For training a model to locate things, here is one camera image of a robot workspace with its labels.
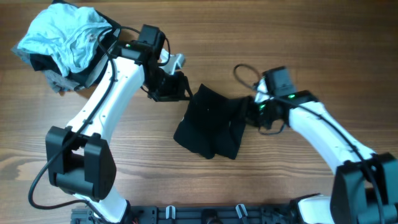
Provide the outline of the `black t-shirt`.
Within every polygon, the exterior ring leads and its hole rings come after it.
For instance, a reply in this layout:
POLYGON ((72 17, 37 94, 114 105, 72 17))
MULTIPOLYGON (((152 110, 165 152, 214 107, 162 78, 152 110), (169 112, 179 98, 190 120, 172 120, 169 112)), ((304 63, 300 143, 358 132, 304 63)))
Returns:
POLYGON ((174 140, 206 159, 212 159, 217 154, 235 159, 251 99, 250 96, 229 99, 200 85, 174 133, 174 140))

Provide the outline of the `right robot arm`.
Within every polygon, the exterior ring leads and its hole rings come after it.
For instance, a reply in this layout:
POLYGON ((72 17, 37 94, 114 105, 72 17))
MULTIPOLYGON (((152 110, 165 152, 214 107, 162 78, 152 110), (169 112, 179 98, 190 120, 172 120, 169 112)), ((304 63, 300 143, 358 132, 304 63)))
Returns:
POLYGON ((308 90, 297 91, 288 70, 256 72, 249 118, 270 129, 282 121, 321 155, 334 175, 331 195, 297 198, 292 223, 397 223, 397 158, 355 139, 308 90))

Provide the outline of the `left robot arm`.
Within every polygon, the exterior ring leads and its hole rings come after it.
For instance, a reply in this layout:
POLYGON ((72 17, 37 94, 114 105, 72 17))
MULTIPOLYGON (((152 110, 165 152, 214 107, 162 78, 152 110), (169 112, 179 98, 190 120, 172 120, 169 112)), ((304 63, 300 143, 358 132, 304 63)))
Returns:
POLYGON ((113 131, 137 90, 156 102, 185 101, 193 94, 181 72, 182 54, 172 55, 158 28, 144 25, 136 40, 117 41, 106 71, 83 109, 65 128, 45 138, 49 182, 85 203, 101 223, 132 223, 130 203, 114 186, 116 164, 109 148, 113 131))

